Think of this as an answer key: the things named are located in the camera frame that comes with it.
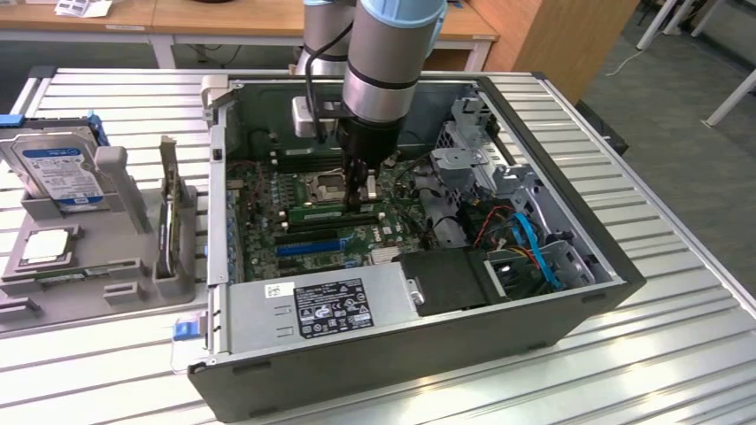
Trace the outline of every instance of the wooden cabinet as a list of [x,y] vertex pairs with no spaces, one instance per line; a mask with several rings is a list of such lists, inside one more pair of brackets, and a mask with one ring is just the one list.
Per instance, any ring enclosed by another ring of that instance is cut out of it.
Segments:
[[580,100],[639,0],[468,0],[500,34],[485,71],[540,71]]

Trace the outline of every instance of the psu label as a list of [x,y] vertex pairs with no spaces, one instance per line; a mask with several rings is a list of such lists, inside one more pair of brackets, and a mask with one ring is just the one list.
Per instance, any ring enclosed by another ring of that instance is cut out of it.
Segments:
[[295,288],[299,335],[333,335],[373,326],[361,279]]

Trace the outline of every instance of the red cable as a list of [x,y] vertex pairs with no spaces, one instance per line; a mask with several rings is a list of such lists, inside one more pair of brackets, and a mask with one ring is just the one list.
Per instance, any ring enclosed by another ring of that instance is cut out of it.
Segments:
[[540,267],[540,265],[539,265],[537,260],[535,259],[535,256],[532,255],[532,253],[531,253],[528,250],[525,250],[525,249],[523,249],[523,252],[525,253],[525,255],[528,256],[528,258],[529,258],[531,261],[533,262],[535,268],[536,268],[537,270],[540,270],[541,267]]
[[485,216],[485,221],[483,222],[481,231],[477,232],[477,236],[475,236],[475,242],[472,243],[472,246],[477,246],[477,242],[481,241],[483,232],[485,231],[485,228],[488,227],[488,223],[492,220],[493,213],[496,213],[503,208],[504,208],[504,205],[499,205],[499,206],[495,206],[491,211],[488,211],[488,215]]

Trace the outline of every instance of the slotted aluminum table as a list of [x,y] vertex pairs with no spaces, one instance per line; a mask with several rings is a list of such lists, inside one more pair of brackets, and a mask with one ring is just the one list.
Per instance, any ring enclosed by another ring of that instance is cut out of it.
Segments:
[[[181,174],[205,193],[208,136],[199,93],[207,73],[59,69],[52,78],[29,79],[15,112],[57,117],[95,109],[112,144],[129,149],[129,172],[144,188],[155,187],[160,176],[160,135],[173,136]],[[647,276],[647,286],[548,349],[249,423],[753,420],[753,299],[551,83],[528,73],[491,77]],[[20,188],[5,168],[3,255],[24,216]],[[201,257],[207,197],[200,210]],[[169,365],[171,325],[181,310],[200,308],[201,299],[184,307],[0,336],[0,423],[213,423],[187,377]]]

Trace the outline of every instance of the blue latch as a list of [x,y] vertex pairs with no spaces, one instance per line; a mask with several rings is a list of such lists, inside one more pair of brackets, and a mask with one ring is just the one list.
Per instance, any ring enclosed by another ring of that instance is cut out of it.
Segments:
[[193,321],[180,321],[173,325],[173,341],[188,341],[201,337],[200,318]]
[[19,128],[24,125],[24,115],[0,114],[0,128]]
[[105,128],[103,128],[103,120],[99,115],[89,111],[87,114],[89,126],[95,128],[97,133],[97,146],[109,146],[108,136],[105,135]]

